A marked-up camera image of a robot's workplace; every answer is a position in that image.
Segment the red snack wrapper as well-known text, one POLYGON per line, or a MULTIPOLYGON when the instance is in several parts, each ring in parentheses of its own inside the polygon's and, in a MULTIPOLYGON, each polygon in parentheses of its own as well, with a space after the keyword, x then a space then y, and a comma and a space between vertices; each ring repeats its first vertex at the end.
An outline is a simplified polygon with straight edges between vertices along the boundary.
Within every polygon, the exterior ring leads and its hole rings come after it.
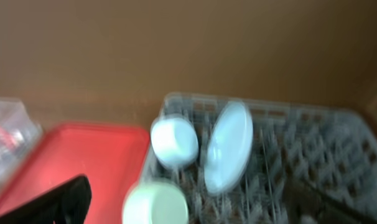
POLYGON ((21 144, 21 135, 17 131, 16 133, 10 133, 0 126, 0 146, 14 151, 21 144))

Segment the mint green bowl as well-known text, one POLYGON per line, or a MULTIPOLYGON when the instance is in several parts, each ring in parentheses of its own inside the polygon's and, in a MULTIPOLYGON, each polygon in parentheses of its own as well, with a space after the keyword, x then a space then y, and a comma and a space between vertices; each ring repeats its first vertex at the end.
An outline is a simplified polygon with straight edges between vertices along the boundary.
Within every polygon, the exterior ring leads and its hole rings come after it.
POLYGON ((170 182, 141 182, 131 189, 122 209, 123 224, 188 224, 184 193, 170 182))

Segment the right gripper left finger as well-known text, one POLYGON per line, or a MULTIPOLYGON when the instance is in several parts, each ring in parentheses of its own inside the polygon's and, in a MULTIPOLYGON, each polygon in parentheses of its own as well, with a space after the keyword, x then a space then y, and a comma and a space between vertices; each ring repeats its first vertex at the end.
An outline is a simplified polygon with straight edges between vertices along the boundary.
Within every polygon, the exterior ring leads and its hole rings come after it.
POLYGON ((78 175, 0 216, 0 224, 81 224, 92 192, 88 177, 78 175))

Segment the blue bowl with food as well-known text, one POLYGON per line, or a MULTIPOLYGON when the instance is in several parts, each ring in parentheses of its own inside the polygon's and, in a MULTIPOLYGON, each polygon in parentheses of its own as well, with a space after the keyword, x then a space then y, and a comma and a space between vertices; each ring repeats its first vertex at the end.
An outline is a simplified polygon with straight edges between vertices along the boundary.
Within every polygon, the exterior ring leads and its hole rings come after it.
POLYGON ((193 124, 180 114, 156 118, 151 126, 151 145, 166 169, 182 169, 198 157, 198 137, 193 124))

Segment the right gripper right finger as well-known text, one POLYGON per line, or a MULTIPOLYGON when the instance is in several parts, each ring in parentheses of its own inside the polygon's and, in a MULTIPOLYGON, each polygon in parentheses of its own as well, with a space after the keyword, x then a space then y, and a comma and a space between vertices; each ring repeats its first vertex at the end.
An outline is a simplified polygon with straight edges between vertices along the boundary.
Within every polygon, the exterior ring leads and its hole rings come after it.
POLYGON ((284 207, 289 224, 305 218, 319 224, 377 224, 377 217, 359 212, 328 196, 303 180, 286 180, 284 207))

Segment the light blue plate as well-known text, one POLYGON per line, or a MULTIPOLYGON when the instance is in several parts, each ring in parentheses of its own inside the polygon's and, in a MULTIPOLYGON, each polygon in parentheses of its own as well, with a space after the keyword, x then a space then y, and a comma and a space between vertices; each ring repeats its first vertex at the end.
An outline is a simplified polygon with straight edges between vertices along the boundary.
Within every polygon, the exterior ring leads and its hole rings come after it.
POLYGON ((209 194, 231 191, 248 165, 254 136, 253 119, 242 101, 222 109, 211 134, 205 158, 204 181, 209 194))

